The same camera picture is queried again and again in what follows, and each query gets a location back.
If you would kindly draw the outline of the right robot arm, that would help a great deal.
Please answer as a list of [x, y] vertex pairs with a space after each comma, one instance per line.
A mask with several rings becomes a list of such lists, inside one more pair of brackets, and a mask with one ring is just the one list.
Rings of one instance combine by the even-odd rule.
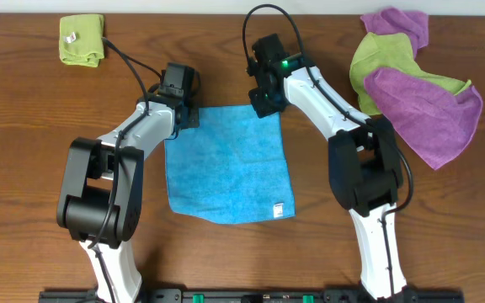
[[398, 190], [411, 183], [391, 123], [373, 120], [347, 103], [314, 65], [295, 59], [250, 60], [249, 92], [260, 118], [297, 107], [328, 142], [329, 185], [354, 222], [361, 256], [360, 282], [373, 300], [397, 300], [407, 285], [396, 239]]

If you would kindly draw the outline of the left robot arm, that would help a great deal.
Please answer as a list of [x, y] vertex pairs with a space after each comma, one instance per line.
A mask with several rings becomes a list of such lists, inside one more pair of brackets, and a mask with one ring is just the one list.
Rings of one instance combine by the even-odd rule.
[[88, 255], [96, 300], [137, 300], [142, 276], [131, 238], [141, 215], [144, 162], [163, 141], [198, 127], [198, 111], [194, 98], [151, 96], [111, 132], [70, 145], [56, 221]]

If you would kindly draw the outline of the blue microfiber cloth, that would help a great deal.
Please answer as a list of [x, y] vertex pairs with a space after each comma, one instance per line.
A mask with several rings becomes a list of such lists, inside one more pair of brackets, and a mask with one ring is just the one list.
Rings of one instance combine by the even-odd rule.
[[165, 142], [168, 203], [222, 225], [296, 215], [280, 115], [249, 105], [202, 108], [199, 127]]

